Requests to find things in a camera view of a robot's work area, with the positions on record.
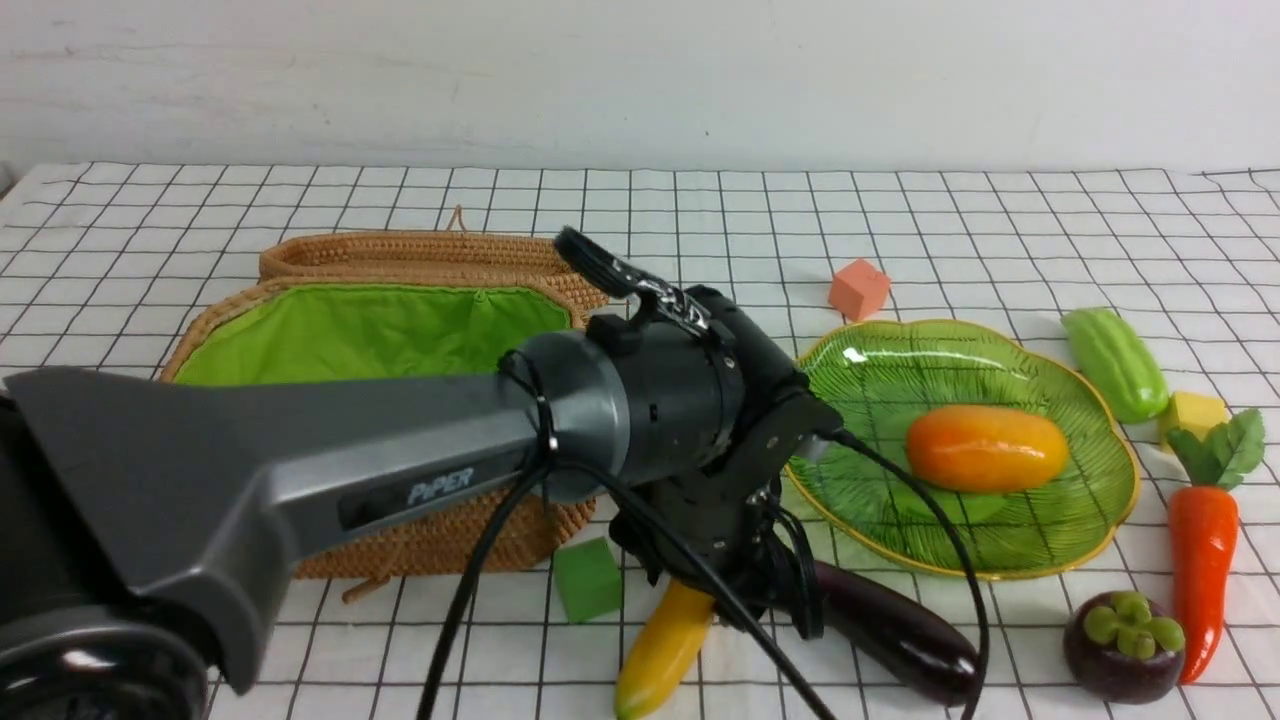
basket handle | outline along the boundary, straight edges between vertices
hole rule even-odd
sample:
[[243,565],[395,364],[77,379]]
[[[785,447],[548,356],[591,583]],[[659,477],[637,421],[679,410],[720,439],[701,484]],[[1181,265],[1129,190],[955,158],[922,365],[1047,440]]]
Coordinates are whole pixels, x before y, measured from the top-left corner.
[[392,580],[392,569],[396,566],[396,561],[399,560],[399,555],[403,548],[403,542],[396,543],[390,553],[388,553],[387,560],[383,562],[381,570],[379,570],[374,577],[343,592],[342,603],[352,605],[360,602],[365,598],[365,596],[389,583]]
[[453,206],[453,214],[449,215],[449,224],[444,225],[444,232],[452,232],[453,225],[462,228],[462,233],[466,234],[471,231],[467,229],[466,223],[462,222],[462,205]]

wicker basket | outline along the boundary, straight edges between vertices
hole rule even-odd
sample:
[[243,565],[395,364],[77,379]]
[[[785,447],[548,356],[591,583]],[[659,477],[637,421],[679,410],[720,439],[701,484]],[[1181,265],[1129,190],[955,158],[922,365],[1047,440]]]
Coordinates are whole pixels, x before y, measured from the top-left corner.
[[462,222],[462,206],[439,232],[348,232],[294,237],[259,256],[259,278],[280,277],[398,277],[536,278],[585,310],[609,299],[556,252],[549,240],[511,234],[472,233]]
[[[312,247],[323,238],[315,238]],[[361,258],[361,245],[355,238],[343,238],[348,256]],[[479,249],[476,258],[485,258],[483,236],[468,236],[467,241]],[[379,237],[370,241],[375,247]],[[428,255],[422,249],[416,258]],[[524,287],[540,292],[556,305],[566,309],[572,328],[586,324],[588,307],[571,300],[566,292],[553,287],[544,275],[521,275],[511,265],[495,272],[485,272],[483,263],[470,263],[465,273],[434,273],[431,266],[411,264],[401,270],[384,260],[380,265],[365,265],[355,272],[340,266],[324,266],[325,272],[305,277],[275,277],[232,296],[200,314],[187,329],[174,355],[166,363],[160,379],[174,382],[183,364],[210,334],[225,323],[252,307],[269,302],[289,288],[320,283],[347,284],[416,284],[435,287]],[[564,278],[561,284],[570,284]],[[393,527],[366,536],[342,547],[305,560],[296,570],[298,578],[361,578],[365,582],[343,593],[343,600],[353,602],[399,575],[456,574],[466,566],[471,548],[479,539],[494,509],[506,491],[486,493],[443,512]],[[550,503],[544,509],[540,498],[529,497],[520,503],[508,520],[498,543],[485,562],[485,571],[512,571],[527,569],[545,559],[572,538],[590,520],[595,501],[579,505]]]

eggplant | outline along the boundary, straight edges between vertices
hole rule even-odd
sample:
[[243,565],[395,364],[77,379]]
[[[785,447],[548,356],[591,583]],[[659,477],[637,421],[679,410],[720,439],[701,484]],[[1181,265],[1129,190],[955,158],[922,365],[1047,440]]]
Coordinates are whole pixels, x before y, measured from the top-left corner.
[[904,685],[946,707],[964,705],[978,683],[978,651],[950,623],[914,600],[814,561],[826,625]]
[[1133,591],[1092,597],[1062,632],[1062,653],[1075,682],[1120,705],[1147,705],[1169,694],[1187,662],[1185,647],[1181,625]]

robotic arm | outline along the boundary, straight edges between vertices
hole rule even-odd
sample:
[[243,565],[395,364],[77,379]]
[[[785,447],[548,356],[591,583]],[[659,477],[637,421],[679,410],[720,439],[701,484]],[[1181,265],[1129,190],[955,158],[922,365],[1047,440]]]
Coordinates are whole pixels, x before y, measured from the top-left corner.
[[[714,290],[675,288],[568,228],[557,247],[611,296],[637,296],[639,313],[535,336],[493,374],[233,388],[69,368],[8,378],[0,717],[197,719],[209,667],[237,693],[253,687],[298,561],[511,487],[549,450],[573,462],[552,466],[544,497],[602,493],[581,471],[598,469],[636,488],[756,618],[786,610],[820,635],[768,498],[840,415]],[[611,534],[650,582],[666,571],[709,591],[634,514]]]

mangosteen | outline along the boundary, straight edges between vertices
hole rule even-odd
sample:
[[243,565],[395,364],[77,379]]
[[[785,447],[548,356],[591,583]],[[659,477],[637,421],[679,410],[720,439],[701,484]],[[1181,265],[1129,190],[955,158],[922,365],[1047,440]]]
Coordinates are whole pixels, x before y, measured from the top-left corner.
[[1181,625],[1133,591],[1091,598],[1062,634],[1075,682],[1121,705],[1156,702],[1172,691],[1187,661],[1185,646]]

